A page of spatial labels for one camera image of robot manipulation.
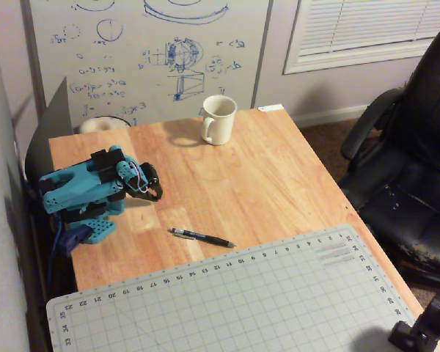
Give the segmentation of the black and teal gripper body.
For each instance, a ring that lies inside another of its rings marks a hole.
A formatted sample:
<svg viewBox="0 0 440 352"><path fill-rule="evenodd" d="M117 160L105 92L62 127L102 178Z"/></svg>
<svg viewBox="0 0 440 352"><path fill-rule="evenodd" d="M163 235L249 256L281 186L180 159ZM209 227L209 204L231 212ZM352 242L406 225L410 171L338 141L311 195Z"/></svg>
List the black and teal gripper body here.
<svg viewBox="0 0 440 352"><path fill-rule="evenodd" d="M147 162L136 164L134 161L119 161L116 164L117 180L115 186L134 191L149 191L150 183L159 183L158 173L154 166Z"/></svg>

